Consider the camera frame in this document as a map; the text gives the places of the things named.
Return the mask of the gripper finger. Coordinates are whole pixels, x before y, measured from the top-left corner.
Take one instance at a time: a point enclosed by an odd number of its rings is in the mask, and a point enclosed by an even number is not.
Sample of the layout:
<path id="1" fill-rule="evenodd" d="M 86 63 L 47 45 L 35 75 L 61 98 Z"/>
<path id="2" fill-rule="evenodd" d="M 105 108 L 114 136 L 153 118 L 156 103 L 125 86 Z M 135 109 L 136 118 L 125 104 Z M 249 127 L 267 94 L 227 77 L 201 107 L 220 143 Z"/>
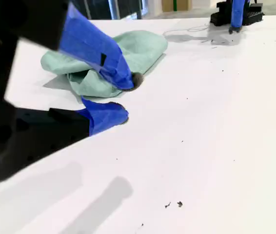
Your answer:
<path id="1" fill-rule="evenodd" d="M 233 32 L 239 33 L 242 28 L 243 12 L 245 0 L 233 0 L 231 11 L 231 22 L 229 27 L 229 34 Z"/>
<path id="2" fill-rule="evenodd" d="M 86 99 L 82 99 L 82 103 L 81 110 L 18 109 L 16 162 L 34 163 L 129 119 L 128 112 L 119 103 L 96 103 Z"/>
<path id="3" fill-rule="evenodd" d="M 132 91 L 143 75 L 132 72 L 118 44 L 84 16 L 75 0 L 25 0 L 22 37 L 83 61 L 107 82 Z"/>

